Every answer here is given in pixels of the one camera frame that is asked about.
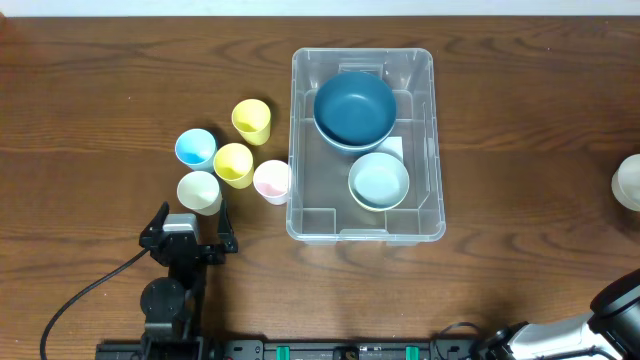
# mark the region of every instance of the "blue cup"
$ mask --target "blue cup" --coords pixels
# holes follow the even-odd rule
[[[327,81],[314,100],[315,124],[332,146],[348,153],[373,150],[396,121],[391,88],[377,76],[344,72]]]
[[[187,130],[176,141],[176,156],[195,171],[213,172],[213,157],[218,150],[216,139],[204,129]]]

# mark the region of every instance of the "white wall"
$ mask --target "white wall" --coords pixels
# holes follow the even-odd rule
[[[6,16],[640,15],[640,0],[0,0]]]

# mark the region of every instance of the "gray storage box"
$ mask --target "gray storage box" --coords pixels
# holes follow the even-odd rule
[[[413,245],[440,239],[446,226],[431,54],[424,49],[303,48],[293,55],[292,66],[289,235],[308,244],[368,240]],[[391,137],[402,138],[410,188],[392,210],[370,212],[356,203],[347,178],[358,156],[327,144],[314,124],[318,88],[344,71],[379,76],[396,97]]]

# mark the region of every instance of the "wooden table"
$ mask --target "wooden table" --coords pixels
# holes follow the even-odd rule
[[[420,47],[436,70],[447,232],[433,244],[308,247],[285,208],[223,189],[240,254],[209,273],[208,335],[428,337],[584,313],[640,260],[638,215],[611,176],[640,152],[640,19],[9,19],[0,31],[0,359],[34,359],[71,296],[139,251],[137,237],[188,169],[177,136],[268,99],[288,153],[300,47]],[[201,223],[211,236],[217,219]],[[51,359],[136,339],[149,257],[70,308]]]

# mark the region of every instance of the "dark teal bowl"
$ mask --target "dark teal bowl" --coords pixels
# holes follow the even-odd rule
[[[396,99],[377,76],[345,72],[318,90],[315,123],[334,147],[354,153],[373,150],[386,139],[396,121]]]

